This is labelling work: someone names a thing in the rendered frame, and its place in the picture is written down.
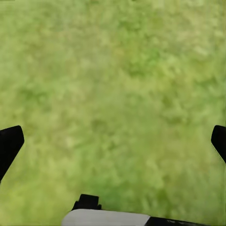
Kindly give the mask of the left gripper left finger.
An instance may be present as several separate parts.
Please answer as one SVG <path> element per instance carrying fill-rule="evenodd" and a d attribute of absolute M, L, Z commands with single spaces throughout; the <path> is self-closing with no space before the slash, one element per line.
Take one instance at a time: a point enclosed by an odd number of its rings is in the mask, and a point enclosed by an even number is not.
<path fill-rule="evenodd" d="M 21 126 L 0 130 L 0 182 L 24 144 Z"/>

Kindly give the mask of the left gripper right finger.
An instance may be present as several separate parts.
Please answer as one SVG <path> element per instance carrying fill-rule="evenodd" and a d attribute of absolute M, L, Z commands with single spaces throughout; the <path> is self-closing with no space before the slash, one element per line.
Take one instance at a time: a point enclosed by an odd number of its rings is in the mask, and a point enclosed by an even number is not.
<path fill-rule="evenodd" d="M 211 142 L 226 163 L 226 127 L 216 125 L 212 133 Z"/>

